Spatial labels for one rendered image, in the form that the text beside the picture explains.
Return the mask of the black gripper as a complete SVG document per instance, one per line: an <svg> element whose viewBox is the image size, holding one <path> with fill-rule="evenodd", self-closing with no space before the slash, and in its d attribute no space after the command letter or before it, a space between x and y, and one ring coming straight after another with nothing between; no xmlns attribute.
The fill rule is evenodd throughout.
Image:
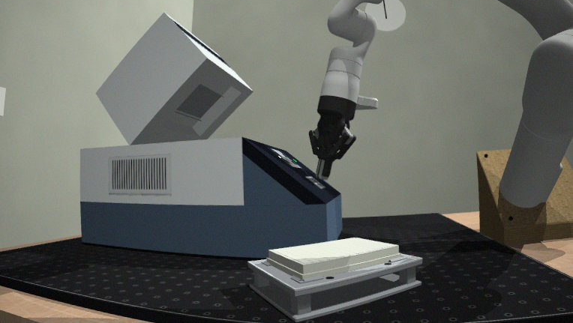
<svg viewBox="0 0 573 323"><path fill-rule="evenodd" d="M356 140L356 136L349 131L355 111L356 103L351 100L320 96L317 108L320 120L317 129L309 131L313 154L319 158L316 178L328 180L333 161L340 160Z"/></svg>

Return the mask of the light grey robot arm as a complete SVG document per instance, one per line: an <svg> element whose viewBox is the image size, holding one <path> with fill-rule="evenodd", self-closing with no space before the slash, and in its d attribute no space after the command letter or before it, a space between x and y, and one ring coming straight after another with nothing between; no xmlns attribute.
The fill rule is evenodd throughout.
<svg viewBox="0 0 573 323"><path fill-rule="evenodd" d="M351 100L355 110L377 109L376 98L359 96L362 64L377 21L356 7L382 1L340 0L329 14L329 31L352 41L353 47L331 51L320 96ZM498 1L523 16L543 40L530 59L523 113L499 183L508 202L532 208L548 200L573 137L573 5L568 0Z"/></svg>

